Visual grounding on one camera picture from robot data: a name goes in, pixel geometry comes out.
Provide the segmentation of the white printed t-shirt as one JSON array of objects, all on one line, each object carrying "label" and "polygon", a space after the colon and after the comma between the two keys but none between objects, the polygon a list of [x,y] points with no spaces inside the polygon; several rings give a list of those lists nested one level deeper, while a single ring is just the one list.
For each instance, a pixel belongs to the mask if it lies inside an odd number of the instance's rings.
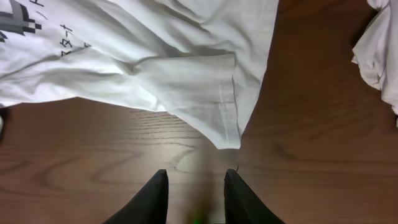
[{"label": "white printed t-shirt", "polygon": [[167,112],[238,149],[277,1],[1,0],[1,106],[85,98]]}]

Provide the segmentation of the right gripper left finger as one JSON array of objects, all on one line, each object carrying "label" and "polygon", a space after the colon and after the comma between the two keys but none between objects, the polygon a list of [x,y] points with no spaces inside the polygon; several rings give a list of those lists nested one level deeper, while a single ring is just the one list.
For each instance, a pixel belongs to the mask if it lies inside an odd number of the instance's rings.
[{"label": "right gripper left finger", "polygon": [[169,178],[159,169],[122,209],[104,224],[166,224]]}]

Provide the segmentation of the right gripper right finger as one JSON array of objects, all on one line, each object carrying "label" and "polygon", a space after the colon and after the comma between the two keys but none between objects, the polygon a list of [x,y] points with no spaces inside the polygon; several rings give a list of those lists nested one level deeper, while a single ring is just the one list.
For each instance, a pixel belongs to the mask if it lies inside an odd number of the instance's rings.
[{"label": "right gripper right finger", "polygon": [[233,169],[224,178],[226,224],[284,224]]}]

